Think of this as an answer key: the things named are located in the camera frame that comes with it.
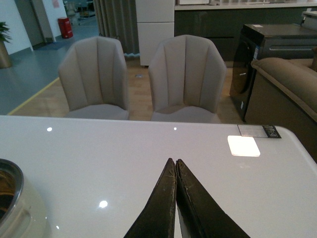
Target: black washing machine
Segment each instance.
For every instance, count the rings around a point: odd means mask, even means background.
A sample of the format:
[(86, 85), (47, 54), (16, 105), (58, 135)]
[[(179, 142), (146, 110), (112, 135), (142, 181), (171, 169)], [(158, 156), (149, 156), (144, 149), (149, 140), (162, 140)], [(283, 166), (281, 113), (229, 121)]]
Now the black washing machine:
[(232, 69), (230, 97), (244, 120), (256, 71), (253, 59), (278, 57), (283, 59), (309, 59), (317, 46), (317, 31), (295, 24), (246, 24), (240, 34)]

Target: beige chair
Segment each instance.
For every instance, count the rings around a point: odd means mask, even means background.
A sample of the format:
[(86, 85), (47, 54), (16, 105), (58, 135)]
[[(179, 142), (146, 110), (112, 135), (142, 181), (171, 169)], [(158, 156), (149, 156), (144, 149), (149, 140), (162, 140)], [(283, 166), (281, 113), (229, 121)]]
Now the beige chair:
[(68, 118), (129, 119), (128, 75), (121, 43), (92, 37), (75, 42), (58, 69)]
[(220, 123), (226, 66), (212, 41), (182, 35), (161, 42), (149, 75), (152, 121)]

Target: potted plant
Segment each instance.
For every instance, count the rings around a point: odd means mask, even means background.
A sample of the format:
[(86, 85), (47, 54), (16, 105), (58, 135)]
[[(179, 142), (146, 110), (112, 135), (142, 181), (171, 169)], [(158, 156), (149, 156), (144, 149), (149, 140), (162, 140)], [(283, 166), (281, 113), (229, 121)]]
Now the potted plant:
[(9, 28), (5, 22), (0, 22), (0, 68), (8, 68), (12, 66), (8, 51), (4, 42), (9, 42), (11, 37), (8, 36)]

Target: pot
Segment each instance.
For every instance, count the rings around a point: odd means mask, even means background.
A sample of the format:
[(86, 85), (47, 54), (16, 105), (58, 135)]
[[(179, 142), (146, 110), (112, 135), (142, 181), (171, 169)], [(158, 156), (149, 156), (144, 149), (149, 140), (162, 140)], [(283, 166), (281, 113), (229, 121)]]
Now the pot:
[(0, 68), (9, 68), (12, 62), (3, 41), (0, 41)]
[(21, 169), (0, 159), (0, 237), (42, 238), (46, 213), (41, 196)]

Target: sofa armrest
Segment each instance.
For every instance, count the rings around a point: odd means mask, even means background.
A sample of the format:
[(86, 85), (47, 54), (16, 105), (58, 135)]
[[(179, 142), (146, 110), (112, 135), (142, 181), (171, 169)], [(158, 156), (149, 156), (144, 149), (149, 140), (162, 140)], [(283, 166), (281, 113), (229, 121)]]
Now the sofa armrest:
[(254, 60), (251, 65), (317, 121), (317, 72), (280, 58)]

